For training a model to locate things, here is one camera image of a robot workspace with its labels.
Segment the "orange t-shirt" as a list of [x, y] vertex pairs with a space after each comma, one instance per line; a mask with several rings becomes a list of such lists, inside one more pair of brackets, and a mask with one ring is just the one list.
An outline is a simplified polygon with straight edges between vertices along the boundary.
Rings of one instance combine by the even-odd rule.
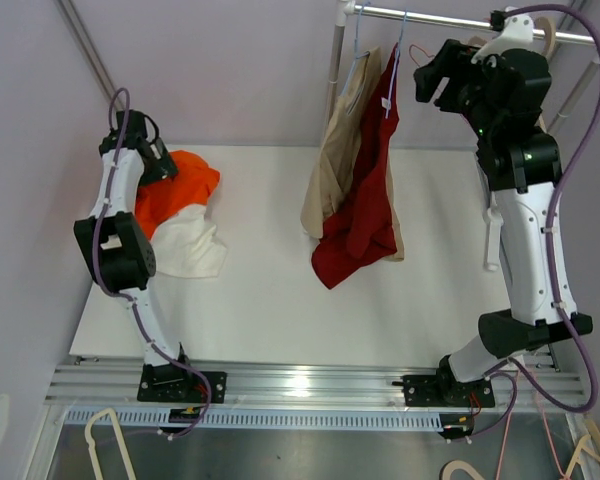
[[178, 168], [177, 175], [141, 186], [136, 195], [135, 217], [148, 239], [185, 207], [206, 206], [220, 183], [220, 172], [199, 155], [184, 150], [170, 154]]

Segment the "pink wire hanger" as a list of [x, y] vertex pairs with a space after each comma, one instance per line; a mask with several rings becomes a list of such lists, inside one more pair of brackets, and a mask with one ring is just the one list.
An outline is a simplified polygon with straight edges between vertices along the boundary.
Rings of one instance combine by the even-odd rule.
[[409, 45], [408, 55], [417, 67], [425, 65], [434, 58], [434, 54], [431, 54], [428, 50], [415, 43]]

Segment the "beige plastic hanger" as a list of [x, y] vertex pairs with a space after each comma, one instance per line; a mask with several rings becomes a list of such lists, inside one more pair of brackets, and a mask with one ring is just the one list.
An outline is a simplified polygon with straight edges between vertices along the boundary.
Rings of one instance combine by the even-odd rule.
[[[552, 58], [552, 55], [553, 55], [553, 52], [555, 50], [555, 46], [557, 43], [557, 39], [556, 39], [557, 29], [556, 29], [555, 23], [553, 20], [551, 20], [548, 17], [539, 17], [537, 20], [534, 20], [531, 17], [531, 19], [534, 22], [534, 40], [535, 40], [536, 33], [538, 33], [538, 32], [543, 33], [543, 37], [542, 37], [543, 50], [541, 52], [541, 55], [544, 58], [546, 58], [547, 60], [550, 60]], [[485, 38], [481, 38], [479, 36], [474, 36], [467, 41], [467, 45], [471, 48], [476, 49], [476, 51], [477, 51], [481, 46], [483, 46], [489, 40], [487, 40]], [[516, 48], [516, 49], [524, 49], [524, 50], [532, 51], [533, 50], [532, 44], [529, 45], [528, 47]]]

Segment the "white t-shirt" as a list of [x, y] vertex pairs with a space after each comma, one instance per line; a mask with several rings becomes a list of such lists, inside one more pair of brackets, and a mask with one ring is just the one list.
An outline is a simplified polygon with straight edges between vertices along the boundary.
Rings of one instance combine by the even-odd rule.
[[218, 277], [227, 247], [217, 238], [207, 207], [191, 204], [160, 224], [151, 239], [157, 271], [183, 279]]

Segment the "dark red t-shirt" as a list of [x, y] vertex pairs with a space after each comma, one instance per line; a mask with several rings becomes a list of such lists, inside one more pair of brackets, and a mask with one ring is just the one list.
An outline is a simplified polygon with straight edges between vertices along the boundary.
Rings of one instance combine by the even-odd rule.
[[312, 268], [328, 289], [378, 260], [401, 261], [405, 257], [389, 161], [390, 140], [399, 123], [396, 93], [389, 118], [384, 118], [390, 76], [382, 74], [363, 114], [351, 190], [338, 211], [324, 222], [324, 237], [311, 255]]

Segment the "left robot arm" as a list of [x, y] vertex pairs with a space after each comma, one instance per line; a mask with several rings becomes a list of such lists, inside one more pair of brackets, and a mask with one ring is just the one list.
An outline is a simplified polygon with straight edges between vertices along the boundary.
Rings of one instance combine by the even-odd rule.
[[174, 401], [189, 398], [195, 376], [166, 326], [153, 290], [157, 261], [135, 215], [138, 189], [179, 173], [156, 123], [137, 110], [118, 111], [99, 146], [103, 172], [95, 204], [73, 232], [92, 277], [104, 294], [124, 304], [144, 342], [144, 365], [162, 375], [160, 389]]

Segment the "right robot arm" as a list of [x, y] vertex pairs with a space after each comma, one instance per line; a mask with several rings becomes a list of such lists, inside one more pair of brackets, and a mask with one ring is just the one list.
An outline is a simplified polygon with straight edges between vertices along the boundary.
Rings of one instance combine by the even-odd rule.
[[551, 86], [547, 60], [524, 48], [477, 59], [457, 40], [414, 73], [415, 97], [461, 115], [477, 136], [477, 160], [502, 217], [499, 252], [510, 306], [484, 313], [478, 334], [443, 357], [435, 392], [446, 404], [466, 398], [510, 358], [593, 330], [570, 293], [555, 196], [562, 179], [556, 140], [538, 124]]

